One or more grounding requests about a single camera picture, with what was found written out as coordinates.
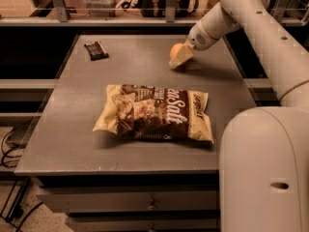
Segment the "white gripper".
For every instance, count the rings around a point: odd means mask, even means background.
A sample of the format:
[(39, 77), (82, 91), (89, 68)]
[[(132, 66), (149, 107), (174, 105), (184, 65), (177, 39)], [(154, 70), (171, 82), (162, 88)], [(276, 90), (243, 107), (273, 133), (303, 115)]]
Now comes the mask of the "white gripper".
[(187, 40), (189, 43), (183, 43), (183, 47), (178, 57), (170, 58), (169, 66), (175, 69), (194, 56), (194, 48), (202, 51), (210, 48), (218, 40), (218, 35), (213, 26), (200, 20), (190, 30)]

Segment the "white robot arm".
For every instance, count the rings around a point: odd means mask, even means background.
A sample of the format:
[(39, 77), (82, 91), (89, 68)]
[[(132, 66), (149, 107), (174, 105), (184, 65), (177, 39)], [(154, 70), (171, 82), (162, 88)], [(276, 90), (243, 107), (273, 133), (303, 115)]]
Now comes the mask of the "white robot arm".
[(277, 106), (234, 117), (221, 139), (221, 232), (309, 232), (309, 52), (268, 12), (269, 0), (219, 0), (171, 50), (176, 68), (243, 29)]

